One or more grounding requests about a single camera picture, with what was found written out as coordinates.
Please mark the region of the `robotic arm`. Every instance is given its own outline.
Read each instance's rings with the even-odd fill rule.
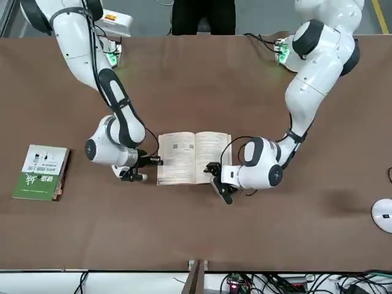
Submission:
[[[113,111],[113,115],[101,120],[95,134],[86,142],[87,158],[111,165],[122,180],[146,180],[146,175],[139,175],[137,168],[162,164],[162,161],[136,149],[145,138],[145,126],[94,33],[94,22],[103,14],[100,0],[21,0],[21,10],[34,28],[56,34],[73,75],[99,91]]]
[[[295,5],[307,22],[276,45],[278,62],[297,72],[285,93],[290,127],[278,141],[251,139],[244,165],[207,165],[205,172],[214,176],[211,184],[227,204],[238,189],[268,189],[282,181],[323,99],[359,61],[352,34],[361,21],[363,0],[296,0]]]

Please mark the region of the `person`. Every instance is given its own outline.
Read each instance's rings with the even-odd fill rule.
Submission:
[[[196,35],[200,20],[206,17],[212,35],[234,35],[235,0],[175,0],[171,16],[173,35]]]

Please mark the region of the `book page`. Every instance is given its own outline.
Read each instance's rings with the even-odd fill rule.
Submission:
[[[196,184],[209,183],[212,175],[206,174],[204,169],[210,162],[220,162],[221,154],[231,142],[232,136],[224,133],[200,132],[195,136],[195,177]],[[222,158],[222,164],[232,164],[232,147],[229,146]]]
[[[195,184],[195,134],[188,132],[159,136],[158,185]]]

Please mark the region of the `table surface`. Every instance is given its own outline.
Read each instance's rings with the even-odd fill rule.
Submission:
[[[209,185],[157,187],[156,168],[147,183],[122,183],[89,162],[85,141],[110,113],[98,92],[72,76],[55,39],[1,39],[0,268],[185,270],[202,258],[210,270],[390,270],[392,237],[370,212],[392,190],[392,39],[361,36],[360,46],[281,185],[228,206]],[[276,140],[288,128],[293,74],[253,40],[133,38],[123,52],[116,73],[157,135]],[[59,202],[11,199],[30,144],[73,150]]]

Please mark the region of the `book cover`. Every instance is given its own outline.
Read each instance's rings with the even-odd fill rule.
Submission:
[[[68,153],[67,148],[30,145],[12,197],[55,200]]]

